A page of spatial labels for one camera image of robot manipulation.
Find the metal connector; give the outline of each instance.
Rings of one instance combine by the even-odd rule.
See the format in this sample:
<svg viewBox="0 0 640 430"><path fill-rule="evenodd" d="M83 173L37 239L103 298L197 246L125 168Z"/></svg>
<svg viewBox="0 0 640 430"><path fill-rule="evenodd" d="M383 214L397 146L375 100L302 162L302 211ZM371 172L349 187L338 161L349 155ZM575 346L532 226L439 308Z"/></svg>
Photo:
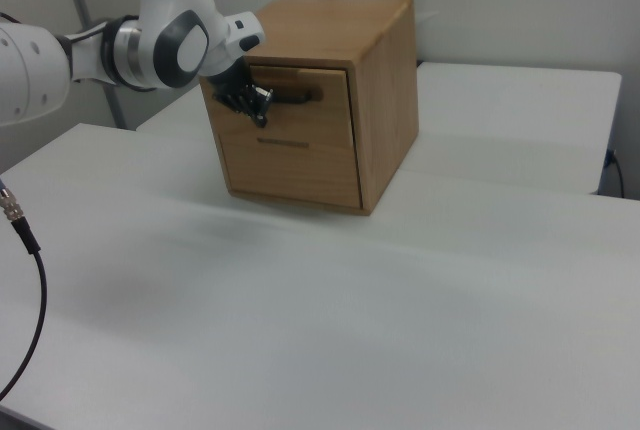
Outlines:
<svg viewBox="0 0 640 430"><path fill-rule="evenodd" d="M10 222L24 217L24 213L16 201L16 197L8 188L0 190L0 207L4 209L4 214Z"/></svg>

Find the wooden drawer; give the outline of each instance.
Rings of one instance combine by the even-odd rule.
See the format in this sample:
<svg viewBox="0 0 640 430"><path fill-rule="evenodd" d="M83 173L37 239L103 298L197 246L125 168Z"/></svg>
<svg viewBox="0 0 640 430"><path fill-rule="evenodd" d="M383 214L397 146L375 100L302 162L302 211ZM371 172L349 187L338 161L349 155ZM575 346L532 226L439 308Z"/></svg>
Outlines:
<svg viewBox="0 0 640 430"><path fill-rule="evenodd" d="M265 128L208 102L229 190L360 208L346 72L264 66L251 72L276 95L310 100L273 103Z"/></svg>

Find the black cable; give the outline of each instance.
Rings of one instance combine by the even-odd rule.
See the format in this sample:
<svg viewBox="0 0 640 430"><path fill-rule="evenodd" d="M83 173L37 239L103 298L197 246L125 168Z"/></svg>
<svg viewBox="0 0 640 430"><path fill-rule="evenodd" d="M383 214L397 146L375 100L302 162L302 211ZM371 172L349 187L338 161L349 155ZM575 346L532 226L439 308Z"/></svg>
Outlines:
<svg viewBox="0 0 640 430"><path fill-rule="evenodd" d="M76 38L70 38L69 42L76 43L76 42L80 42L82 40L86 40L87 38L91 38L94 35L98 35L99 33L102 33L103 30L104 30L104 27L100 27L98 30L94 30L93 32L89 32L87 34L80 35L79 37L76 37Z"/></svg>
<svg viewBox="0 0 640 430"><path fill-rule="evenodd" d="M620 179L620 197L624 198L624 179L622 178L622 169L620 168L620 162L615 154L611 157L611 163L613 163L618 169L618 178Z"/></svg>
<svg viewBox="0 0 640 430"><path fill-rule="evenodd" d="M18 20L13 18L11 15L7 15L4 12L0 12L0 18L4 18L5 20L10 21L11 23L20 23Z"/></svg>
<svg viewBox="0 0 640 430"><path fill-rule="evenodd" d="M38 340L40 339L40 334L42 333L42 327L44 325L44 316L47 312L47 276L44 271L44 263L42 263L42 258L40 257L39 252L35 252L33 254L33 258L36 259L36 264L38 265L38 274L40 275L40 313L38 314L38 323L36 324L36 331L33 334L33 338L31 339L31 345L29 345L27 354L24 356L20 367L18 367L18 370L16 371L13 378L9 381L7 386L4 387L2 392L0 392L0 402L11 391L13 386L17 383L17 381L24 373L27 365L29 365L29 361L33 356L33 352L38 345Z"/></svg>

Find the white table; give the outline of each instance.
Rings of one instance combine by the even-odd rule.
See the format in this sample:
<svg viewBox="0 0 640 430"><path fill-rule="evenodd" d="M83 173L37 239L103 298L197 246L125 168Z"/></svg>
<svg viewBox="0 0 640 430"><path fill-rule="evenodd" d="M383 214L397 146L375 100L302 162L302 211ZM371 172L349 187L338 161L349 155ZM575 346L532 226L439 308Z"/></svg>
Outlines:
<svg viewBox="0 0 640 430"><path fill-rule="evenodd" d="M598 190L620 90L614 73L425 63L406 170L573 193ZM210 141L194 88L139 132Z"/></svg>
<svg viewBox="0 0 640 430"><path fill-rule="evenodd" d="M56 429L633 428L640 205L399 170L371 217L230 197L210 141L79 126L3 175ZM32 261L0 225L0 382Z"/></svg>

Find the cable connector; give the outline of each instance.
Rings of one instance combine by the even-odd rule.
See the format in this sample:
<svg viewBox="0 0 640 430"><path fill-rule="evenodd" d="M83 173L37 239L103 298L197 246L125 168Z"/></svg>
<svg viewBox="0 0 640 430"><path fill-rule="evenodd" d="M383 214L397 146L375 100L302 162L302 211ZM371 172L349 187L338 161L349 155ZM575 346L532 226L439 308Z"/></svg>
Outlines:
<svg viewBox="0 0 640 430"><path fill-rule="evenodd" d="M24 217L24 212L20 208L15 195L8 188L0 189L0 207L4 209L4 214L12 223Z"/></svg>
<svg viewBox="0 0 640 430"><path fill-rule="evenodd" d="M40 251L40 245L31 232L31 228L29 227L29 222L24 216L24 212L16 197L11 193L11 190L8 188L0 189L0 207L4 209L4 214L7 216L7 219L11 222L11 226L13 226L16 233L20 236L22 243L26 247L29 255L33 255Z"/></svg>

